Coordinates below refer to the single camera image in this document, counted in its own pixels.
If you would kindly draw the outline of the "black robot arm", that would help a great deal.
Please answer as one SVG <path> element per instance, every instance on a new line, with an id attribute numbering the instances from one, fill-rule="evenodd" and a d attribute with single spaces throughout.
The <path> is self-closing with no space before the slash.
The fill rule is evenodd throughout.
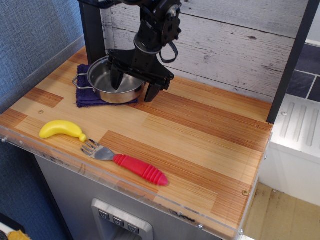
<path id="1" fill-rule="evenodd" d="M 134 37 L 134 49 L 105 49 L 101 10 L 115 5 L 139 6 L 140 27 Z M 111 104 L 131 102 L 148 88 L 144 101 L 151 102 L 160 91 L 167 90 L 174 74 L 163 63 L 162 49 L 181 33 L 179 0 L 81 0 L 79 1 L 88 63 L 89 88 L 103 101 Z"/>

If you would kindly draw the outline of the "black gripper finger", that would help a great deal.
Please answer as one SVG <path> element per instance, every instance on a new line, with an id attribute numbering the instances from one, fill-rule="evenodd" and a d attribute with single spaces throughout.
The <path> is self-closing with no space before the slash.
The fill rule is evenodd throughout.
<path id="1" fill-rule="evenodd" d="M 161 90 L 162 90 L 161 85 L 149 83 L 144 101 L 146 103 L 152 102 Z"/>
<path id="2" fill-rule="evenodd" d="M 113 64 L 110 69 L 110 82 L 114 90 L 119 89 L 123 80 L 123 76 L 124 73 L 119 70 L 116 65 Z"/>

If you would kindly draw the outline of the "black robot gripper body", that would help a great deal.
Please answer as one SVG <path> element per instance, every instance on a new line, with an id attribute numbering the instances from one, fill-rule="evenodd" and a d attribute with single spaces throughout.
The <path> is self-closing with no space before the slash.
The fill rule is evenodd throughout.
<path id="1" fill-rule="evenodd" d="M 144 82 L 158 84 L 162 90 L 167 90 L 174 75 L 161 62 L 157 55 L 162 54 L 166 43 L 160 43 L 155 48 L 149 48 L 140 40 L 134 40 L 132 50 L 109 49 L 108 64 L 111 70 L 116 65 L 123 75 L 127 74 Z"/>

